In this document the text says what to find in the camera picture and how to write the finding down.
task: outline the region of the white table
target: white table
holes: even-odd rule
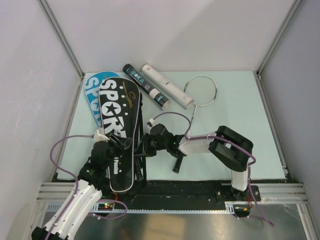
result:
[[[94,73],[85,75],[84,83]],[[191,135],[211,133],[225,125],[254,144],[253,155],[257,162],[251,167],[252,179],[284,179],[285,175],[269,127],[268,119],[251,71],[171,71],[162,72],[181,89],[195,75],[208,75],[215,79],[218,95],[214,103],[198,107]],[[156,103],[143,94],[142,115],[144,126],[150,118],[163,112]],[[171,101],[168,111],[179,112],[191,118],[194,107],[186,110],[175,100]],[[177,115],[166,114],[157,119],[173,134],[183,134],[188,127],[187,121]],[[92,135],[97,128],[94,116],[87,102],[84,84],[76,106],[69,135]],[[91,154],[94,141],[89,138],[72,138],[65,147],[61,167],[78,175],[79,170]],[[149,180],[228,180],[231,172],[213,154],[193,154],[183,158],[180,173],[172,172],[176,159],[165,150],[157,156],[147,158],[147,178]],[[58,179],[72,179],[64,172]]]

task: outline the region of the grey wall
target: grey wall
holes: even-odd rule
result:
[[[0,240],[21,240],[79,83],[36,0],[0,1]]]
[[[306,0],[262,73],[289,169],[320,224],[320,1]]]

